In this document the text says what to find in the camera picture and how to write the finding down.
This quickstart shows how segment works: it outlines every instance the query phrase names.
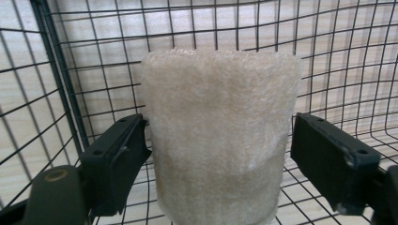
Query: wrapped cylinder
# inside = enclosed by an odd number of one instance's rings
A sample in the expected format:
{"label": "wrapped cylinder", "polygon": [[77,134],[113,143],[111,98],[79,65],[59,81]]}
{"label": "wrapped cylinder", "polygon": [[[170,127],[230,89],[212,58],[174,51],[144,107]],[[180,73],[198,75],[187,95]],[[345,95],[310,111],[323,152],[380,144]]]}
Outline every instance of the wrapped cylinder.
{"label": "wrapped cylinder", "polygon": [[276,214],[300,60],[269,52],[150,53],[139,82],[158,203],[175,224]]}

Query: wire mesh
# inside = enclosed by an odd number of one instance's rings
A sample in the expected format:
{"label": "wire mesh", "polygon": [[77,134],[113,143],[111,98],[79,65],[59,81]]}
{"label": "wire mesh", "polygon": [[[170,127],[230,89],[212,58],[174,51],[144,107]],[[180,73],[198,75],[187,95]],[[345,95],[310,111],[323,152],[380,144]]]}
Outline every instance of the wire mesh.
{"label": "wire mesh", "polygon": [[[0,4],[9,16],[0,22],[0,57],[5,62],[0,65],[0,79],[6,81],[0,82],[0,129],[6,134],[0,142],[2,206],[25,198],[20,190],[29,189],[38,171],[75,163],[80,147],[78,140],[72,143],[77,138],[75,128],[86,148],[117,119],[139,113],[145,105],[135,71],[148,53],[173,48],[278,51],[300,56],[304,68],[295,112],[325,118],[369,144],[382,155],[383,170],[398,162],[395,1],[48,0],[31,1],[31,6],[26,1]],[[39,102],[44,102],[39,109],[48,109],[48,113],[36,111]],[[48,140],[47,135],[54,137]],[[49,146],[54,139],[60,140],[57,147]],[[29,148],[38,153],[29,155]],[[54,156],[54,149],[61,150]],[[58,163],[61,157],[66,159]],[[35,170],[31,161],[45,165]],[[16,181],[4,186],[9,179]],[[100,217],[95,223],[170,224],[157,206],[155,182],[149,160],[123,214]],[[368,224],[371,214],[370,208],[362,217],[332,212],[286,149],[279,210],[272,224]]]}
{"label": "wire mesh", "polygon": [[29,2],[2,1],[0,22],[0,208],[26,199],[32,179],[81,152],[50,43]]}

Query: metal wire grid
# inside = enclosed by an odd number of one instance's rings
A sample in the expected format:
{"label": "metal wire grid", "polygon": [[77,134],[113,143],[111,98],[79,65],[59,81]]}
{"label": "metal wire grid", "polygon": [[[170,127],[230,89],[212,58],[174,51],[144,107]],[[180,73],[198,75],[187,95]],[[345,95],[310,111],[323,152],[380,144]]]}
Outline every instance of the metal wire grid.
{"label": "metal wire grid", "polygon": [[77,131],[50,42],[29,2],[2,1],[0,21],[0,209],[26,199],[32,179],[74,165]]}
{"label": "metal wire grid", "polygon": [[[84,147],[118,118],[139,113],[144,107],[134,71],[147,53],[174,47],[272,49],[293,52],[303,59],[305,66],[297,112],[326,118],[371,145],[382,154],[382,169],[397,164],[398,18],[395,1],[49,0],[48,4],[47,7],[45,1],[32,1],[33,8],[37,9],[38,24],[43,25],[33,30],[49,35],[48,40],[47,36],[42,36],[43,42],[51,42],[51,48],[46,47],[56,56],[65,84],[58,83],[56,92],[62,93],[61,87],[68,91]],[[10,9],[21,10],[15,3]],[[23,27],[17,25],[11,29],[21,33]],[[3,34],[8,31],[2,26],[1,32],[2,43],[6,46]],[[31,34],[36,33],[24,32],[27,38]],[[54,60],[50,54],[49,58],[46,60],[52,65]],[[30,67],[40,66],[34,62]],[[11,66],[11,71],[19,71],[17,67]],[[60,76],[56,69],[53,71],[55,78]],[[33,120],[37,116],[32,111],[27,114]],[[8,129],[6,133],[12,137],[11,131]],[[70,137],[75,137],[74,134],[72,131]],[[22,149],[17,146],[15,149],[23,154]],[[326,200],[299,172],[288,154],[278,216],[273,223],[369,222],[372,213],[369,208],[364,217],[342,217],[330,212]],[[155,176],[150,160],[133,186],[124,213],[97,218],[95,223],[170,223],[156,204]]]}

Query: black clamp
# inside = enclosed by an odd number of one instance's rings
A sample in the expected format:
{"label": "black clamp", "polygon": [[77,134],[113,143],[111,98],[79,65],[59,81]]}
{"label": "black clamp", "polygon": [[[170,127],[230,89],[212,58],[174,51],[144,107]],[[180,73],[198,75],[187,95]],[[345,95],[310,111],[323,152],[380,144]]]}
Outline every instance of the black clamp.
{"label": "black clamp", "polygon": [[81,166],[60,166],[33,180],[30,197],[0,212],[0,224],[91,224],[94,217],[121,213],[130,189],[151,155],[146,120],[118,120],[80,155]]}
{"label": "black clamp", "polygon": [[291,158],[342,215],[360,216],[368,204],[373,224],[398,224],[398,166],[378,169],[380,154],[328,121],[298,113]]}

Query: clamp jaw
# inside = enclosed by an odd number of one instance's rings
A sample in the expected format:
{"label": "clamp jaw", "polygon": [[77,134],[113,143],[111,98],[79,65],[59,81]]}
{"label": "clamp jaw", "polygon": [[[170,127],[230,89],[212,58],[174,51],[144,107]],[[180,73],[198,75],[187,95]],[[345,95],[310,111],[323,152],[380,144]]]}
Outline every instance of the clamp jaw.
{"label": "clamp jaw", "polygon": [[291,158],[341,215],[360,216],[368,204],[373,224],[398,224],[398,166],[378,169],[380,154],[324,119],[298,113]]}
{"label": "clamp jaw", "polygon": [[130,189],[151,155],[141,114],[118,120],[80,155],[81,165],[59,166],[33,180],[30,197],[0,212],[0,224],[91,224],[122,213]]}

